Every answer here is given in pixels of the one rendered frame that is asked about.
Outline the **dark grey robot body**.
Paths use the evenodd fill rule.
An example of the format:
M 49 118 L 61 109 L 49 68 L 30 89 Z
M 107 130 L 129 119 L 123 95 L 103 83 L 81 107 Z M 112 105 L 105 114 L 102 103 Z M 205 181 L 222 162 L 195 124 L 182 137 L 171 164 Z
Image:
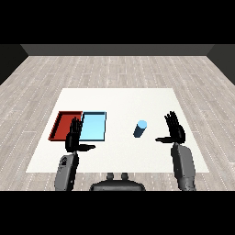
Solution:
M 145 187 L 141 183 L 130 181 L 127 173 L 122 173 L 120 180 L 115 180 L 114 174 L 108 173 L 106 180 L 92 184 L 90 191 L 145 191 Z

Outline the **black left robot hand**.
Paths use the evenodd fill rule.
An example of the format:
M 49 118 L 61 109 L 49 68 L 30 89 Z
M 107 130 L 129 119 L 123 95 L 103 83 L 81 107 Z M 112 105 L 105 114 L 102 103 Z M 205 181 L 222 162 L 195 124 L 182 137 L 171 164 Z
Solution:
M 68 152 L 89 151 L 95 148 L 95 145 L 80 144 L 82 132 L 82 122 L 74 117 L 70 125 L 70 131 L 66 135 L 65 150 Z

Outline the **light blue shallow open box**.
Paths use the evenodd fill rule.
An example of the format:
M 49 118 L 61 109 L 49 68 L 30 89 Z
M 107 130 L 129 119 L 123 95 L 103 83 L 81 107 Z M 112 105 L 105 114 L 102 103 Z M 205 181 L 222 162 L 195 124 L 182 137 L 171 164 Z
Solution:
M 82 117 L 80 141 L 104 141 L 106 134 L 106 112 L 85 111 Z

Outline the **small blue can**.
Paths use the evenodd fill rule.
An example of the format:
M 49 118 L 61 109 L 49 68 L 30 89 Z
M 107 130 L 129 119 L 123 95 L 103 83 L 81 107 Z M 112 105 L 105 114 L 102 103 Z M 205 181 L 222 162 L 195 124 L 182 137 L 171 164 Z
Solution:
M 147 122 L 145 120 L 140 120 L 136 125 L 133 136 L 135 138 L 140 138 L 146 128 L 147 128 Z

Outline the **red shallow open box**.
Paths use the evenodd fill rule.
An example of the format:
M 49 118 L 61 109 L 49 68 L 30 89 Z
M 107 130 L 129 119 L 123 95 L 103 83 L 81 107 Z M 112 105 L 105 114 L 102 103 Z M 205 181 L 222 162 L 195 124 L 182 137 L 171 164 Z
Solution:
M 82 111 L 60 111 L 51 129 L 50 141 L 66 141 L 66 136 L 70 132 L 72 119 L 81 120 Z

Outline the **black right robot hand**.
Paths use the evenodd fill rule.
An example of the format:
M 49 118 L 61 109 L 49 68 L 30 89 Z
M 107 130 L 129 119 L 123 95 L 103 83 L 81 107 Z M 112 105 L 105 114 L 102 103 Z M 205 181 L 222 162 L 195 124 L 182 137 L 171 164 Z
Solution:
M 185 130 L 180 125 L 178 117 L 175 114 L 175 112 L 171 111 L 164 118 L 166 120 L 170 136 L 157 138 L 156 141 L 159 141 L 161 143 L 178 143 L 178 144 L 185 143 Z

